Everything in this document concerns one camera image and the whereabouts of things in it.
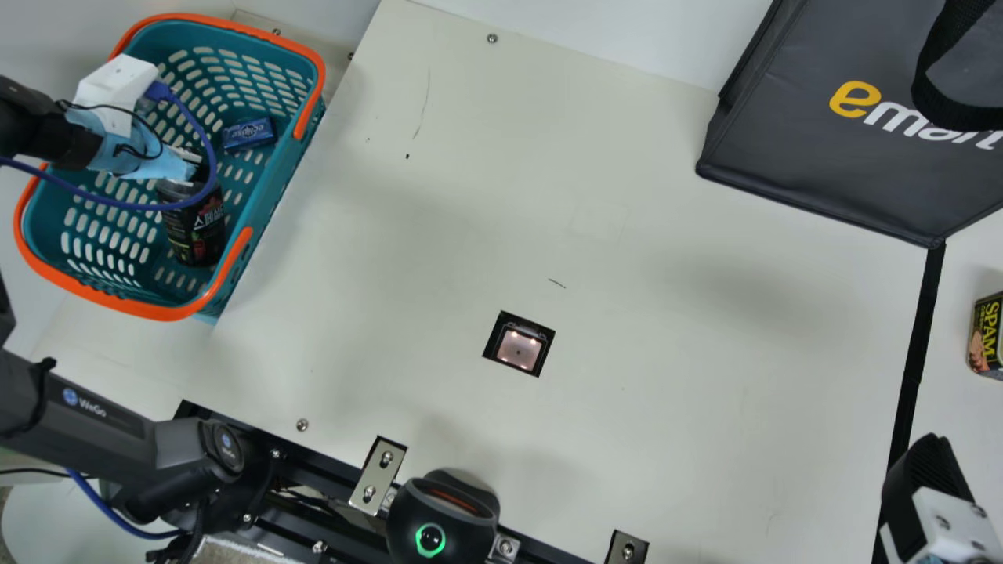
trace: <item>black can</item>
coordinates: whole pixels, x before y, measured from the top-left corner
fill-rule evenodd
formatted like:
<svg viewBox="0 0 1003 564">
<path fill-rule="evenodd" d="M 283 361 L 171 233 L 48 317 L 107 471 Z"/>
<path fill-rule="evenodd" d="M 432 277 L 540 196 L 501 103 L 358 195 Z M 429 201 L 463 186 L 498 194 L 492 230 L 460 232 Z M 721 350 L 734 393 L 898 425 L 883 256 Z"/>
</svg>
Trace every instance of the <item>black can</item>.
<svg viewBox="0 0 1003 564">
<path fill-rule="evenodd" d="M 154 188 L 160 202 L 182 202 L 202 192 L 208 177 L 208 169 L 200 167 L 191 182 L 158 180 Z M 227 224 L 219 182 L 200 202 L 160 215 L 178 262 L 188 266 L 213 266 L 220 262 L 227 247 Z"/>
</svg>

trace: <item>metal bracket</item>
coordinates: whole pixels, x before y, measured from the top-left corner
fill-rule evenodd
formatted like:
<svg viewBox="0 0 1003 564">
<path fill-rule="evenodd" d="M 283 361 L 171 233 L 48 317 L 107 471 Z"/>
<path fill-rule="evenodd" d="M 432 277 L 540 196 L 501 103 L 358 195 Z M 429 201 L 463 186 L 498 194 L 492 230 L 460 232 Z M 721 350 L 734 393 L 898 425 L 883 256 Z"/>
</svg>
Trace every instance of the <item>metal bracket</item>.
<svg viewBox="0 0 1003 564">
<path fill-rule="evenodd" d="M 377 437 L 348 505 L 375 517 L 393 486 L 393 480 L 397 477 L 406 453 L 407 447 Z"/>
<path fill-rule="evenodd" d="M 613 531 L 606 564 L 644 564 L 648 557 L 648 543 L 622 531 Z"/>
<path fill-rule="evenodd" d="M 494 535 L 494 545 L 487 555 L 487 564 L 514 564 L 519 556 L 519 539 L 498 533 Z"/>
</svg>

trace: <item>black cable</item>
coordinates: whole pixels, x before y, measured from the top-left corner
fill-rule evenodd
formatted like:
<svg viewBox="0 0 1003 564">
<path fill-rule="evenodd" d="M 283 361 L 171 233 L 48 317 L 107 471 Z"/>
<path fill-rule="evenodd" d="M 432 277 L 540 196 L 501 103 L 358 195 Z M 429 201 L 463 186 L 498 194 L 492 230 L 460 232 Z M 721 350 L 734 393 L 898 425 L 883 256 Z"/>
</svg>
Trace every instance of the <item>black cable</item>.
<svg viewBox="0 0 1003 564">
<path fill-rule="evenodd" d="M 62 472 L 53 472 L 51 470 L 43 470 L 41 468 L 19 468 L 17 470 L 0 470 L 0 476 L 6 476 L 8 474 L 44 474 L 46 476 L 55 476 L 56 478 L 69 478 L 68 474 L 63 474 Z M 84 476 L 84 480 L 93 480 L 90 476 Z"/>
<path fill-rule="evenodd" d="M 139 123 L 142 123 L 143 127 L 145 127 L 146 130 L 149 131 L 149 133 L 151 135 L 153 135 L 154 137 L 156 137 L 157 143 L 159 143 L 159 145 L 160 145 L 160 151 L 156 155 L 149 156 L 149 155 L 146 155 L 146 154 L 139 154 L 139 152 L 137 152 L 135 149 L 132 149 L 131 147 L 129 147 L 127 145 L 118 145 L 118 146 L 115 147 L 115 156 L 117 156 L 119 153 L 128 153 L 132 157 L 135 157 L 136 159 L 139 159 L 141 161 L 153 161 L 154 159 L 159 159 L 160 156 L 163 155 L 163 139 L 160 138 L 160 135 L 156 134 L 156 131 L 153 130 L 153 127 L 150 126 L 150 124 L 149 124 L 148 121 L 146 121 L 141 115 L 139 115 L 138 113 L 136 113 L 134 111 L 129 111 L 129 110 L 125 109 L 125 108 L 118 107 L 116 105 L 109 105 L 109 104 L 106 104 L 106 103 L 99 103 L 97 105 L 79 105 L 79 104 L 75 104 L 75 103 L 73 103 L 73 102 L 71 102 L 69 100 L 59 100 L 59 101 L 56 102 L 56 104 L 59 105 L 59 107 L 62 107 L 64 111 L 66 110 L 66 108 L 72 108 L 72 109 L 99 109 L 99 108 L 106 108 L 106 109 L 114 109 L 116 111 L 121 111 L 122 113 L 126 113 L 128 115 L 131 115 L 133 119 L 139 121 Z"/>
<path fill-rule="evenodd" d="M 195 558 L 195 553 L 202 545 L 202 538 L 205 536 L 206 508 L 208 507 L 209 500 L 202 500 L 199 503 L 199 510 L 195 514 L 195 527 L 192 529 L 192 539 L 189 541 L 188 548 L 182 553 L 182 557 L 178 559 L 177 564 L 191 564 L 192 559 Z"/>
</svg>

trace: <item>green light ring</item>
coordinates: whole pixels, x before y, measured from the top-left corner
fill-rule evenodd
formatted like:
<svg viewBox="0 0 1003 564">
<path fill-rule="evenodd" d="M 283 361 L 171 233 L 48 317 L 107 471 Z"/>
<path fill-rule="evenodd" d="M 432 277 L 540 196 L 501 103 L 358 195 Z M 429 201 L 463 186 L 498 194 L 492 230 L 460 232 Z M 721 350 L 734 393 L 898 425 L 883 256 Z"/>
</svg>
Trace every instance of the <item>green light ring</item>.
<svg viewBox="0 0 1003 564">
<path fill-rule="evenodd" d="M 421 534 L 424 533 L 425 529 L 429 527 L 434 528 L 440 535 L 442 535 L 442 542 L 439 543 L 438 548 L 435 550 L 425 550 L 425 547 L 421 546 Z M 434 523 L 425 523 L 418 528 L 416 533 L 414 533 L 414 546 L 418 549 L 418 554 L 424 556 L 425 558 L 432 558 L 436 554 L 445 550 L 445 531 L 442 530 L 442 527 L 439 527 Z"/>
</svg>

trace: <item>bag handle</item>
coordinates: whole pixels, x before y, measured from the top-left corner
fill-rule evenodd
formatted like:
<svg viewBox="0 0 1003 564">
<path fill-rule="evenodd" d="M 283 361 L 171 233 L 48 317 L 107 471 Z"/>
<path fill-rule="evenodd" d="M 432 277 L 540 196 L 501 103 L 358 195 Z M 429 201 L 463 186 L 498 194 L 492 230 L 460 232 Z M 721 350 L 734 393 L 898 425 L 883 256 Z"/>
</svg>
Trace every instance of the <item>bag handle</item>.
<svg viewBox="0 0 1003 564">
<path fill-rule="evenodd" d="M 969 105 L 951 99 L 927 76 L 996 0 L 946 0 L 920 51 L 913 79 L 913 103 L 935 125 L 954 131 L 1003 129 L 1003 107 Z"/>
</svg>

